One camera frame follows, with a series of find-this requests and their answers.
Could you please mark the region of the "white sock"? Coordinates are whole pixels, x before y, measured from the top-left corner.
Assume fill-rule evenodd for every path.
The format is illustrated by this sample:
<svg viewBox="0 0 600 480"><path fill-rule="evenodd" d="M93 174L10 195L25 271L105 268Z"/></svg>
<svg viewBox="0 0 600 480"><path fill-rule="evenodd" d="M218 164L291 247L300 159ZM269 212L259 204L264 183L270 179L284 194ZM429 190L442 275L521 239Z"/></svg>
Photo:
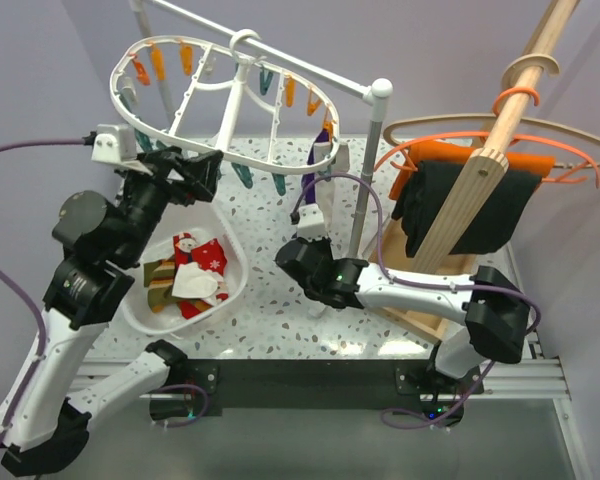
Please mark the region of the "white sock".
<svg viewBox="0 0 600 480"><path fill-rule="evenodd" d="M182 299L213 297L220 280L219 274L202 270L197 263L180 265L174 278L172 295Z"/></svg>
<svg viewBox="0 0 600 480"><path fill-rule="evenodd" d="M331 144L328 142L316 143L313 147L315 159L324 157L331 149ZM349 145L343 143L339 146L335 157L326 166L325 170L319 170L316 177L325 177L330 174L349 172L350 169L350 153ZM318 182L313 187L315 193L315 203L320 208L327 230L330 230L333 220L333 209L335 200L335 181L331 178Z"/></svg>

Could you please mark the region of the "white round clip hanger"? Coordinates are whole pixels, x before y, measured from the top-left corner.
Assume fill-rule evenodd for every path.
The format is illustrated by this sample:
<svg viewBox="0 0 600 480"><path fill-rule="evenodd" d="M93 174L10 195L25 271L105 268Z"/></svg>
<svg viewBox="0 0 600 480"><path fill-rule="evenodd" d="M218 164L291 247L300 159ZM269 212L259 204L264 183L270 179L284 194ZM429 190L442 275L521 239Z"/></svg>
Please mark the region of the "white round clip hanger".
<svg viewBox="0 0 600 480"><path fill-rule="evenodd" d="M114 109L134 133L188 152L220 150L232 164L286 176L325 170L342 144L334 102L272 54L238 51L239 41L255 37L244 29L226 46L184 35L131 44L109 75ZM302 100L331 149L313 163L288 163L278 150L282 113Z"/></svg>

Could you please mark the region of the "red Christmas sock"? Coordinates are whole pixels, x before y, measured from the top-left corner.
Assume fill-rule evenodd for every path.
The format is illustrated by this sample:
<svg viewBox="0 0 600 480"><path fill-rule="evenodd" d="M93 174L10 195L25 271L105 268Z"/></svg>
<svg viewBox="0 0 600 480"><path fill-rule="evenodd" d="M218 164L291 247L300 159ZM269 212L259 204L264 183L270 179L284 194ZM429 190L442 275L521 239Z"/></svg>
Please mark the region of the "red Christmas sock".
<svg viewBox="0 0 600 480"><path fill-rule="evenodd" d="M216 272L221 276L215 295L200 300L216 306L228 298L228 286L224 277L227 259L216 238L200 243L190 233L183 232L173 237L173 247L176 272L180 265L197 263L202 270Z"/></svg>
<svg viewBox="0 0 600 480"><path fill-rule="evenodd" d="M177 303L177 306L179 308L181 316L185 320L192 319L197 315L204 313L212 308L212 305L200 299L179 301Z"/></svg>

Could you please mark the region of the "green striped sock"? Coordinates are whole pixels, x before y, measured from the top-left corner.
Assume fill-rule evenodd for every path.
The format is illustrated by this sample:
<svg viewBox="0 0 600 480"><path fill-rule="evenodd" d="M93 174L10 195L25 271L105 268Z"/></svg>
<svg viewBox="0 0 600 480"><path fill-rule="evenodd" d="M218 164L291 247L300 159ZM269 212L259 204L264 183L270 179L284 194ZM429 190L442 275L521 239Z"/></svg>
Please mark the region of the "green striped sock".
<svg viewBox="0 0 600 480"><path fill-rule="evenodd" d="M174 257L143 264L143 285L147 289L147 304L153 313L159 313L178 302L172 295L175 275Z"/></svg>

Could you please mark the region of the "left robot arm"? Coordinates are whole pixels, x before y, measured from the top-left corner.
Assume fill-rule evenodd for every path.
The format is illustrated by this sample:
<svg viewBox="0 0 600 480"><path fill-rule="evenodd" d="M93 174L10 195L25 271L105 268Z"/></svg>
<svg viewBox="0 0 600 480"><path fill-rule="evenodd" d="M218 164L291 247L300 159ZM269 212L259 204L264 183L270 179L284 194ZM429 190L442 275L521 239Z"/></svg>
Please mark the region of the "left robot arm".
<svg viewBox="0 0 600 480"><path fill-rule="evenodd" d="M38 332L15 384L0 404L0 462L16 477L69 466L96 426L137 397L176 392L187 380L187 356L165 340L82 391L71 386L95 340L133 285L135 268L169 205L209 202L223 159L214 150L187 159L177 147L143 153L124 173L112 203L86 190L62 205L53 238L64 257L35 310Z"/></svg>

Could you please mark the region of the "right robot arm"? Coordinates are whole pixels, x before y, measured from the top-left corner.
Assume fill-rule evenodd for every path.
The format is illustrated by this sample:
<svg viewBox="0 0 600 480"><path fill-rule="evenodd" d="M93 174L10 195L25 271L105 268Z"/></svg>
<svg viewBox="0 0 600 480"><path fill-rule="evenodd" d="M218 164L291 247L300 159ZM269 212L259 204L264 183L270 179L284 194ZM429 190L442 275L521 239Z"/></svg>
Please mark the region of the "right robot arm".
<svg viewBox="0 0 600 480"><path fill-rule="evenodd" d="M336 259L328 240L301 237L284 244L275 263L306 297L334 309L394 308L460 325L425 369L426 382L436 392L449 392L485 361L517 364L522 359L530 305L493 267L479 267L473 275L396 271L379 262Z"/></svg>

